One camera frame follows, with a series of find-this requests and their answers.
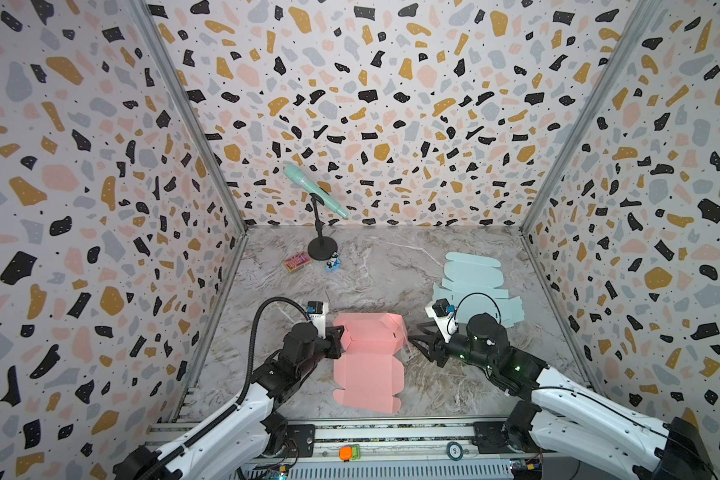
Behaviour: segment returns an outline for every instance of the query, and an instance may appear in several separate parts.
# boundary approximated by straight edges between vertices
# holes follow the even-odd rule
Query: teal microphone
[[[325,202],[325,205],[327,208],[331,210],[334,214],[341,215],[342,218],[348,218],[349,213],[347,213],[346,210],[342,208],[341,205],[338,204],[336,200],[331,198],[330,195],[326,193],[326,191],[316,184],[314,184],[307,176],[297,168],[294,164],[288,164],[285,168],[286,177],[288,177],[294,184],[297,184],[299,187],[303,188],[304,190],[307,190],[310,194],[315,194],[318,197],[322,198],[322,201]]]

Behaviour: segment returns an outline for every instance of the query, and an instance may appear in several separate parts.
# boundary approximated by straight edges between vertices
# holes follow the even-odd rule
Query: small blue toy
[[[326,263],[326,272],[333,272],[334,270],[338,270],[341,264],[342,261],[338,259],[338,252],[334,252],[333,255],[331,255],[331,258],[329,258],[328,262]]]

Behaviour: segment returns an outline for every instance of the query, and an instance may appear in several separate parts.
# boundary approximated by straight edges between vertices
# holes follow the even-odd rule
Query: gray marble surface
[[[511,344],[546,360],[571,379],[583,381],[520,242],[519,229],[327,227],[326,234],[338,242],[341,268],[328,273],[325,262],[313,261],[289,274],[282,261],[306,250],[314,229],[250,229],[198,388],[181,411],[185,420],[205,418],[242,388],[250,324],[265,299],[287,296],[304,306],[308,300],[330,302],[329,322],[338,312],[397,313],[412,332],[415,324],[429,321],[424,306],[432,298],[432,284],[442,278],[445,254],[451,251],[498,259],[504,273],[502,288],[521,296],[525,311],[526,321],[508,329]],[[282,338],[298,321],[300,315],[286,304],[267,307],[259,323],[255,366],[282,347]],[[475,367],[449,360],[440,369],[412,346],[403,346],[396,356],[405,368],[397,416],[504,416],[517,402],[492,386]],[[332,361],[323,360],[279,411],[292,419],[388,416],[337,404],[332,395],[336,388]]]

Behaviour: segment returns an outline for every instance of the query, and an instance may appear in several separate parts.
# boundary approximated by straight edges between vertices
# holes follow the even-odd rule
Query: terrazzo wallpaper
[[[0,478],[114,478],[179,398],[231,261],[123,8],[0,2]]]
[[[147,3],[250,225],[518,224],[636,4]]]
[[[720,0],[664,2],[530,232],[597,381],[720,477]]]

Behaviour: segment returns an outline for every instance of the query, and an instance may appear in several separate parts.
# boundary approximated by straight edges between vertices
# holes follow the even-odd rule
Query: pink cardboard box
[[[342,358],[333,363],[333,378],[343,390],[336,402],[376,412],[395,413],[404,387],[404,370],[393,357],[406,341],[405,324],[392,313],[340,313],[333,323],[344,325]]]

